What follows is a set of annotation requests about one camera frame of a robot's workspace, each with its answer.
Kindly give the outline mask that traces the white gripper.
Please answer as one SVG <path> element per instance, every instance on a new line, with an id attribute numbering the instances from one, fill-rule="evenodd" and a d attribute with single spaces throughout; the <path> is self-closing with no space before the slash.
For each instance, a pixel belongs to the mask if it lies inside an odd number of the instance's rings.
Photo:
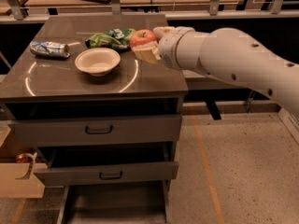
<path id="1" fill-rule="evenodd" d="M 176 28 L 158 26 L 153 29 L 153 33 L 157 40 L 160 40 L 159 43 L 152 41 L 144 45 L 137 45 L 132 48 L 132 51 L 141 61 L 157 63 L 161 60 L 168 68 L 180 69 L 177 58 L 178 43 L 189 32 L 194 32 L 194 29 L 183 26 Z"/>

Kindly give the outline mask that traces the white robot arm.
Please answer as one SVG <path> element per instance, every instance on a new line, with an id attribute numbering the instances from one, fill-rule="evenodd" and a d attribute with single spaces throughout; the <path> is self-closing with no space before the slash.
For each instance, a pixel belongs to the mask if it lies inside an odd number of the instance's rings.
<path id="1" fill-rule="evenodd" d="M 191 27 L 157 27 L 149 40 L 141 30 L 131 37 L 137 59 L 248 88 L 299 116 L 299 64 L 285 60 L 252 36 L 221 28 L 211 33 Z"/>

